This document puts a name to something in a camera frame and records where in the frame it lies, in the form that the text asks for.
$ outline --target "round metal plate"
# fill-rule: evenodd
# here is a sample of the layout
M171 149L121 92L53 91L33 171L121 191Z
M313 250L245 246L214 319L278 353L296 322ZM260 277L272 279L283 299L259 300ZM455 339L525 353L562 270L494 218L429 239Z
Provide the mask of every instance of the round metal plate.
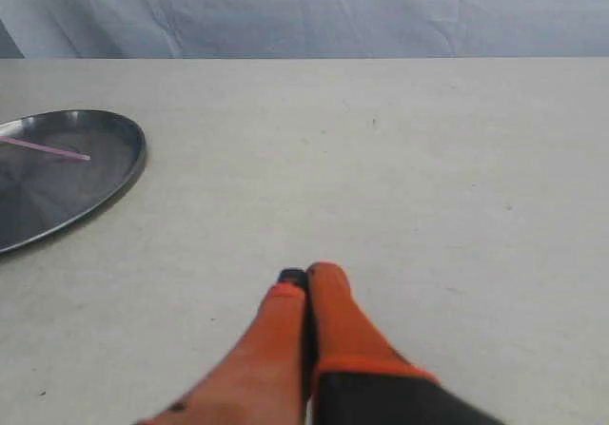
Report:
M54 111L0 123L0 253L80 220L144 168L142 129L116 113Z

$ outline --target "white table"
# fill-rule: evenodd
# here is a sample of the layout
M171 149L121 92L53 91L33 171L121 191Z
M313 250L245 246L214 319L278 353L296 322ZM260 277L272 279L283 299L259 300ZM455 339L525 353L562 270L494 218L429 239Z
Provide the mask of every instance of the white table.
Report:
M1 120L149 141L109 211L0 258L3 424L152 414L321 259L463 398L608 423L608 88L609 59L0 62Z

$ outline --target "white cloth backdrop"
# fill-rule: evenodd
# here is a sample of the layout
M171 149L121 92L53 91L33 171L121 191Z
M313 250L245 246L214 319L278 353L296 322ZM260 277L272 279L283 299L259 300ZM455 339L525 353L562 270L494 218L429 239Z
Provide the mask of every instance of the white cloth backdrop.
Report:
M0 0L0 23L26 57L609 55L609 0Z

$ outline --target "metal tray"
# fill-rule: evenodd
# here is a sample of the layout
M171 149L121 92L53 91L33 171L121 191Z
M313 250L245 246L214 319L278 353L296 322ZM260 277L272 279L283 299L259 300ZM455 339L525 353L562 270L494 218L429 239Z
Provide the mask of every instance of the metal tray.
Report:
M142 129L108 111L0 123L0 253L84 218L137 181L145 158Z

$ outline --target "pink stick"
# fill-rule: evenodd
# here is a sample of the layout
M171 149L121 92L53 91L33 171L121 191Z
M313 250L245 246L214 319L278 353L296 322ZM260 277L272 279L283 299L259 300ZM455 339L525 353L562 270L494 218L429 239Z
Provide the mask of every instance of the pink stick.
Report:
M77 152L64 151L63 149L57 149L56 147L37 145L36 143L24 142L23 140L17 140L16 138L0 136L0 142L8 143L10 145L28 147L29 149L35 149L37 151L49 152L51 154L57 154L58 156L69 157L71 159L78 159L79 161L90 161L91 156L87 154L79 154Z

